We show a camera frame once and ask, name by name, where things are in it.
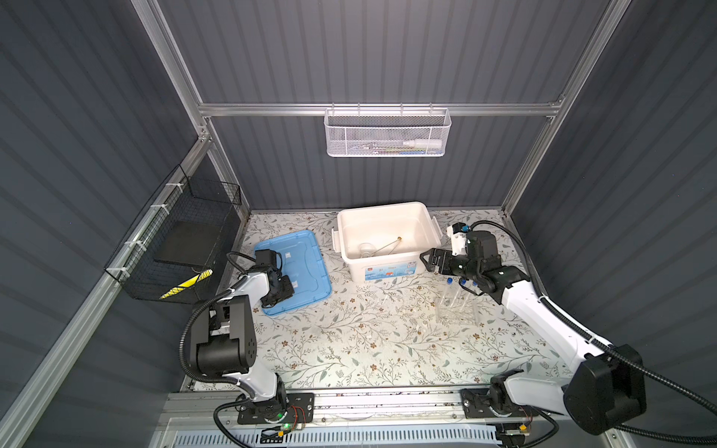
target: white mesh basket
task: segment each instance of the white mesh basket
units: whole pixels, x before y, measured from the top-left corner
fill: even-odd
[[[326,152],[332,157],[440,157],[445,153],[447,109],[416,113],[335,113],[327,109]]]

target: bin handle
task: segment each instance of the bin handle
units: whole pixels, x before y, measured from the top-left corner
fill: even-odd
[[[331,245],[333,246],[334,252],[341,252],[341,243],[338,239],[338,230],[334,230],[331,227]]]
[[[433,224],[436,226],[436,235],[438,236],[438,241],[443,240],[443,232],[441,232],[441,226],[438,224],[438,220],[436,217],[433,217]]]

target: black wire basket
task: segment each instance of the black wire basket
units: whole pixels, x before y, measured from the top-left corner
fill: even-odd
[[[164,204],[151,206],[156,210],[146,229],[128,242],[135,220],[105,271],[139,300],[191,304],[214,297],[239,231],[240,206],[238,185],[185,176]],[[128,244],[124,263],[110,266]],[[193,252],[189,262],[182,259],[187,251]]]

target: white plastic bin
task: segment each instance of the white plastic bin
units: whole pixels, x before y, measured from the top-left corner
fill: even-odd
[[[338,230],[332,230],[331,236],[333,249],[341,253],[354,282],[425,272],[421,252],[441,245],[438,222],[420,202],[342,210]],[[400,243],[391,244],[398,237]],[[374,255],[361,257],[377,249]]]

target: dark gray panel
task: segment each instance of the dark gray panel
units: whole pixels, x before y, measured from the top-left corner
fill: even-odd
[[[126,1],[1,2],[0,115],[0,355],[12,359],[0,373],[4,414],[196,134]],[[122,423],[117,440],[146,443],[159,408],[141,409],[176,389],[169,341],[186,315],[128,302],[113,306],[38,434],[75,425],[55,432],[76,446],[118,424],[102,409],[124,406],[147,421]],[[104,404],[77,405],[93,399]]]
[[[712,1],[633,1],[513,214],[558,304],[713,401],[716,20]],[[635,426],[714,428],[677,397],[648,384]]]
[[[161,0],[208,103],[555,100],[599,1]]]
[[[446,155],[334,158],[321,118],[214,118],[253,209],[499,206],[545,119],[453,119]]]

